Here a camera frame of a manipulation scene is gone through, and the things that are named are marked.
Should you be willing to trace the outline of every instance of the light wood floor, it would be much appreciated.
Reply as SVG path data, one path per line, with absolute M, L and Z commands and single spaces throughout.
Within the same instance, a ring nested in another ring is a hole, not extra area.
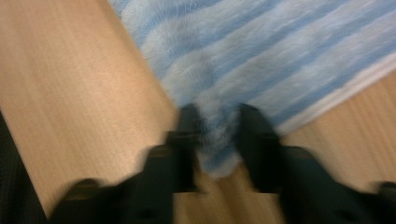
M 2 0 L 0 107 L 49 214 L 76 179 L 118 183 L 172 130 L 177 111 L 105 0 Z M 341 182 L 396 181 L 396 73 L 286 136 L 312 148 Z M 243 166 L 200 174 L 176 196 L 177 223 L 282 223 L 275 195 Z

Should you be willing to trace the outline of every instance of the blue stripe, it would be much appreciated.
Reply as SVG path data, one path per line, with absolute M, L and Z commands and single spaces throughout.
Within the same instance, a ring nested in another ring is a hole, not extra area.
M 324 6 L 320 7 L 319 9 L 316 9 L 315 11 L 311 11 L 309 14 L 303 16 L 299 20 L 288 24 L 287 26 L 282 28 L 277 33 L 270 35 L 266 40 L 261 42 L 259 46 L 252 46 L 251 49 L 244 49 L 243 51 L 241 51 L 237 54 L 233 54 L 232 57 L 226 57 L 221 62 L 218 62 L 218 64 L 225 64 L 225 65 L 223 65 L 222 67 L 220 67 L 214 71 L 215 81 L 219 80 L 221 77 L 228 74 L 229 72 L 234 70 L 236 67 L 239 67 L 240 65 L 246 63 L 249 59 L 260 55 L 263 51 L 271 48 L 273 45 L 280 42 L 281 40 L 286 38 L 288 35 L 291 35 L 297 31 L 301 30 L 302 28 L 304 28 L 306 25 L 312 23 L 313 21 L 323 18 L 326 15 L 328 15 L 329 13 L 335 11 L 341 5 L 347 3 L 347 1 L 344 1 L 344 0 L 329 1 L 328 3 L 329 4 L 324 5 Z
M 119 0 L 114 3 L 114 8 L 116 9 L 117 15 L 120 17 L 122 11 L 128 6 L 132 0 Z
M 251 11 L 244 12 L 244 15 L 242 17 L 235 17 L 234 20 L 224 23 L 220 27 L 220 29 L 218 29 L 214 34 L 205 35 L 202 37 L 202 39 L 198 39 L 194 43 L 191 43 L 191 40 L 188 39 L 184 43 L 178 43 L 177 45 L 171 46 L 172 49 L 169 49 L 167 57 L 162 58 L 159 62 L 160 66 L 153 68 L 154 73 L 159 79 L 161 79 L 166 74 L 165 69 L 167 69 L 170 64 L 175 62 L 178 58 L 182 57 L 185 54 L 188 54 L 193 50 L 202 49 L 221 40 L 226 35 L 239 29 L 248 22 L 253 21 L 264 12 L 271 10 L 282 1 L 283 0 L 265 1 L 259 6 L 253 8 Z
M 203 167 L 206 172 L 210 173 L 215 171 L 219 166 L 230 159 L 230 157 L 235 153 L 233 146 L 227 146 L 217 151 L 216 154 L 210 159 L 203 161 Z
M 290 105 L 288 108 L 286 108 L 285 110 L 283 110 L 282 112 L 278 113 L 276 116 L 271 118 L 271 120 L 275 123 L 275 125 L 280 125 L 281 123 L 290 119 L 292 116 L 295 116 L 296 114 L 307 109 L 309 106 L 311 106 L 318 100 L 322 99 L 324 96 L 342 87 L 354 76 L 356 76 L 356 74 L 359 73 L 359 71 L 379 61 L 382 57 L 392 53 L 394 50 L 396 50 L 396 39 L 393 38 L 393 36 L 395 35 L 396 34 L 389 35 L 389 38 L 392 39 L 392 41 L 382 46 L 380 49 L 371 52 L 369 55 L 367 55 L 366 57 L 362 58 L 361 60 L 353 64 L 347 70 L 342 72 L 339 78 L 336 78 L 335 80 L 327 84 L 324 88 L 310 92 L 305 98 Z
M 142 27 L 134 34 L 134 40 L 136 45 L 142 47 L 149 33 L 154 30 L 161 22 L 172 19 L 174 17 L 186 16 L 192 12 L 198 11 L 205 7 L 214 6 L 221 0 L 200 0 L 191 3 L 180 4 L 175 7 L 167 8 L 162 12 L 157 12 L 151 18 L 147 19 L 147 23 L 143 24 Z
M 370 24 L 374 20 L 384 16 L 385 14 L 388 14 L 395 9 L 396 1 L 387 1 L 386 3 L 390 4 L 385 4 L 378 8 L 373 8 L 373 11 L 371 13 L 365 14 L 362 18 L 358 18 L 357 20 L 350 22 L 349 24 L 343 26 L 343 30 L 332 34 L 330 38 L 328 38 L 325 42 L 321 43 L 318 47 L 316 47 L 314 51 L 284 67 L 282 70 L 270 76 L 269 78 L 261 80 L 257 84 L 257 88 L 244 94 L 240 94 L 239 96 L 233 96 L 233 103 L 237 104 L 241 102 L 246 102 L 251 98 L 258 96 L 259 94 L 263 94 L 265 91 L 270 90 L 271 87 L 275 86 L 277 83 L 298 72 L 302 67 L 304 67 L 304 65 L 312 63 L 318 56 L 332 48 L 334 45 L 340 43 L 343 39 L 353 35 L 362 27 Z

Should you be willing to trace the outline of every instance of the blue striped rug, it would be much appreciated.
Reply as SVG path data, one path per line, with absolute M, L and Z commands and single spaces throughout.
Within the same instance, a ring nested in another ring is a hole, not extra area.
M 109 2 L 175 104 L 198 105 L 217 177 L 239 162 L 240 103 L 285 134 L 396 68 L 396 1 Z

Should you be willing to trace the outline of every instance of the wooden floor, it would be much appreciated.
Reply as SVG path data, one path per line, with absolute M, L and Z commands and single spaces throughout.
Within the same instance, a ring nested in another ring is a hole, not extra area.
M 105 0 L 0 4 L 0 107 L 47 215 L 70 183 L 118 183 L 177 112 Z M 373 190 L 396 181 L 396 73 L 285 136 L 333 176 Z M 177 223 L 282 223 L 276 196 L 258 194 L 241 165 L 199 174 L 201 193 L 176 195 Z

